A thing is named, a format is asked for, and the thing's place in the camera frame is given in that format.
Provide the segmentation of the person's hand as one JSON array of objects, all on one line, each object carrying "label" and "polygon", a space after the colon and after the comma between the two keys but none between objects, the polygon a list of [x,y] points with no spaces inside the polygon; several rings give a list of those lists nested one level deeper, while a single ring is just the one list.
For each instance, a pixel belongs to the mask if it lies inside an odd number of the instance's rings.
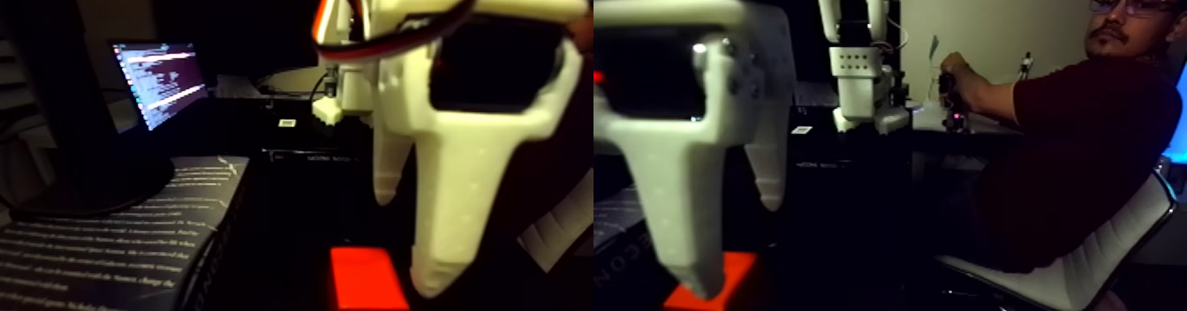
[{"label": "person's hand", "polygon": [[948,95],[971,90],[976,85],[976,72],[959,52],[951,52],[940,63],[940,94]]}]

